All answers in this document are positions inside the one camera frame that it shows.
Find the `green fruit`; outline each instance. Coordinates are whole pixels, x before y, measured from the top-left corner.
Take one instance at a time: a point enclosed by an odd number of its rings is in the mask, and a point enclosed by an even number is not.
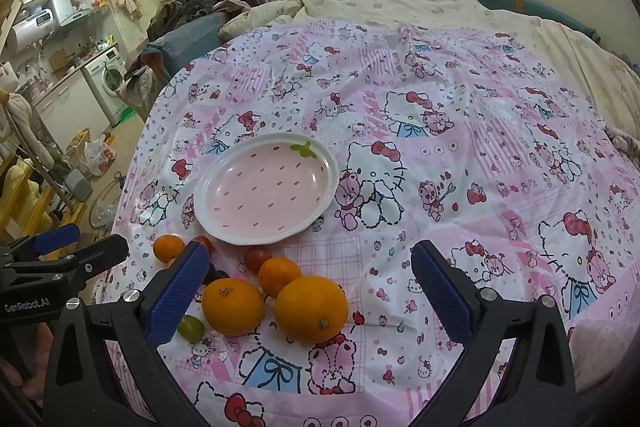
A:
[[[204,324],[202,321],[193,317],[193,315],[185,315],[180,324],[178,324],[178,333],[188,342],[195,344],[204,336]]]

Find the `hello kitty print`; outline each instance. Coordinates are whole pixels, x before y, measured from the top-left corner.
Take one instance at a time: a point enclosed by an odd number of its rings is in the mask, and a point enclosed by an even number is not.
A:
[[[337,190],[308,230],[273,249],[341,286],[347,325],[302,346],[266,299],[250,335],[207,328],[198,343],[175,335],[158,351],[212,425],[404,427],[463,349],[415,280],[417,241],[505,298],[553,296],[567,328],[625,317],[640,273],[638,181],[603,126],[506,33],[332,20],[259,28],[194,60],[160,94],[116,216],[130,257],[95,300],[142,288],[164,267],[152,254],[158,235],[204,233],[195,186],[227,150],[270,132],[313,136],[338,160]],[[233,247],[218,243],[212,261],[255,283]],[[199,318],[203,291],[188,311]],[[508,360],[503,349],[471,415]]]

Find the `washing machine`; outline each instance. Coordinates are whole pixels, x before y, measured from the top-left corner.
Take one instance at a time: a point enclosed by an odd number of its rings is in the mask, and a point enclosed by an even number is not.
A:
[[[111,48],[95,57],[82,68],[82,74],[94,93],[95,99],[109,118],[111,126],[120,123],[120,114],[126,104],[116,91],[124,84],[127,72],[117,48]]]

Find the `bed sheet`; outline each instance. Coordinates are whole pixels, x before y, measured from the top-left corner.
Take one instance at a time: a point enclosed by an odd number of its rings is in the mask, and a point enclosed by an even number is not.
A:
[[[275,1],[227,23],[220,36],[233,38],[272,20],[323,18],[388,28],[403,21],[429,28],[470,26],[507,32],[553,68],[566,85],[588,97],[607,123],[640,138],[640,78],[622,60],[560,23],[487,10],[477,0]]]
[[[346,327],[301,346],[277,330],[268,299],[250,335],[207,330],[195,344],[175,335],[158,351],[214,425],[406,426],[462,351],[412,276],[417,241],[431,239],[505,298],[553,295],[568,331],[630,313],[640,279],[638,173],[603,127],[505,32],[337,20],[253,30],[187,65],[158,98],[114,226],[131,255],[98,282],[95,299],[118,299],[163,268],[151,253],[158,235],[203,233],[193,191],[218,154],[268,132],[314,136],[342,169],[335,199],[274,251],[342,286]],[[218,267],[253,280],[241,249],[217,247]],[[199,317],[203,289],[188,311]],[[487,407],[509,350],[505,343],[471,415]]]

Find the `plate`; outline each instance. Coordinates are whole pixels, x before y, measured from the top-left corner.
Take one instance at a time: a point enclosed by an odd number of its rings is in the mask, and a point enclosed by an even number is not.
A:
[[[271,245],[302,232],[331,204],[338,164],[319,141],[291,132],[226,150],[196,186],[202,227],[232,245]]]

